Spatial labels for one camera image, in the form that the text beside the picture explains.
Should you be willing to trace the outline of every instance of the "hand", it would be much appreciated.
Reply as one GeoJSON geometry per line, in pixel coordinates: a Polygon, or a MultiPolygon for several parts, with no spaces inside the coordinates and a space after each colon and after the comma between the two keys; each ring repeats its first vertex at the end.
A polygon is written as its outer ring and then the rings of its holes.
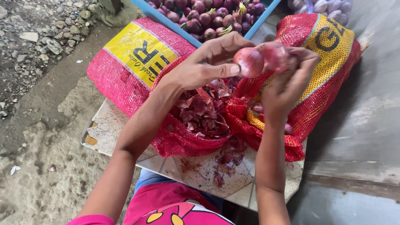
{"type": "Polygon", "coordinates": [[[239,75],[240,66],[232,63],[233,56],[242,48],[254,46],[237,32],[206,41],[162,80],[194,90],[217,78],[239,75]]]}
{"type": "Polygon", "coordinates": [[[317,53],[299,47],[287,47],[288,68],[277,74],[262,93],[264,119],[269,125],[285,125],[287,117],[308,86],[312,73],[320,62],[317,53]]]}

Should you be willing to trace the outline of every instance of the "table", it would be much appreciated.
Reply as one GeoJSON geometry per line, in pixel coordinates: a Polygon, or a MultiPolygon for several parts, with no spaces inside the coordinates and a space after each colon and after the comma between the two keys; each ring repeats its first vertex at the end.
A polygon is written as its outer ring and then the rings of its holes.
{"type": "MultiPolygon", "coordinates": [[[[128,119],[128,116],[118,109],[113,102],[106,99],[93,117],[90,127],[82,138],[82,144],[111,156],[118,135],[128,119]]],[[[306,150],[306,141],[303,143],[303,149],[306,150]]],[[[217,154],[218,152],[202,157],[174,156],[162,158],[150,145],[139,157],[136,166],[257,211],[254,185],[256,151],[248,147],[242,163],[235,166],[236,173],[231,176],[223,175],[225,184],[222,188],[218,188],[213,182],[214,167],[217,165],[214,158],[217,154]],[[188,171],[183,173],[182,160],[188,160],[194,165],[201,164],[202,166],[197,168],[198,172],[188,171]]],[[[286,202],[299,188],[303,166],[304,160],[286,163],[286,202]]]]}

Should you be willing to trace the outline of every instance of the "person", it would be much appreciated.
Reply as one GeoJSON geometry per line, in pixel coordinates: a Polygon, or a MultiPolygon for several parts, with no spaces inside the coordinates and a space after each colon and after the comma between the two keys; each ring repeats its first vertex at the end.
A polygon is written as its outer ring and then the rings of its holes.
{"type": "MultiPolygon", "coordinates": [[[[156,135],[165,116],[184,90],[194,90],[217,78],[240,74],[235,53],[255,44],[237,32],[205,42],[166,74],[122,129],[111,160],[86,203],[68,225],[113,225],[130,190],[138,157],[156,135]]],[[[318,54],[288,47],[288,69],[263,91],[264,134],[255,161],[256,199],[262,225],[290,224],[284,199],[284,126],[319,63],[318,54]]],[[[221,216],[222,200],[210,194],[142,170],[123,225],[232,225],[221,216]]]]}

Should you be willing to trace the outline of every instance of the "blue plastic crate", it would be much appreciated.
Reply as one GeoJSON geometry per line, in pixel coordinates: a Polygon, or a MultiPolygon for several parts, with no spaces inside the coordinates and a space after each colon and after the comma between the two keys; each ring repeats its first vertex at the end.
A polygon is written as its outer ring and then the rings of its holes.
{"type": "MultiPolygon", "coordinates": [[[[177,33],[178,35],[183,37],[186,41],[191,43],[194,47],[198,48],[202,45],[201,42],[196,40],[194,37],[192,37],[190,34],[188,34],[182,28],[177,26],[175,23],[173,23],[171,20],[166,18],[164,15],[162,15],[156,9],[151,7],[147,3],[149,1],[150,0],[131,0],[131,2],[135,5],[137,5],[145,15],[150,16],[157,23],[160,23],[160,24],[164,25],[165,27],[167,27],[168,29],[172,30],[173,32],[177,33]]],[[[275,9],[275,7],[279,4],[280,1],[281,0],[261,0],[261,3],[264,4],[264,6],[267,9],[264,11],[264,13],[261,16],[258,17],[258,20],[256,21],[256,23],[251,27],[251,29],[244,36],[245,39],[250,40],[250,38],[258,30],[258,28],[262,25],[262,23],[267,19],[267,17],[271,14],[271,12],[275,9]]]]}

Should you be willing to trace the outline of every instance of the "fingernail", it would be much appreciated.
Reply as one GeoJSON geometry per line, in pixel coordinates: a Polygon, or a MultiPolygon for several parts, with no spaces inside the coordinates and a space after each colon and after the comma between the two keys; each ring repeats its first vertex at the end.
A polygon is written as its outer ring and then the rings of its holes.
{"type": "Polygon", "coordinates": [[[234,65],[230,68],[230,74],[232,75],[238,75],[240,73],[240,66],[239,65],[234,65]]]}

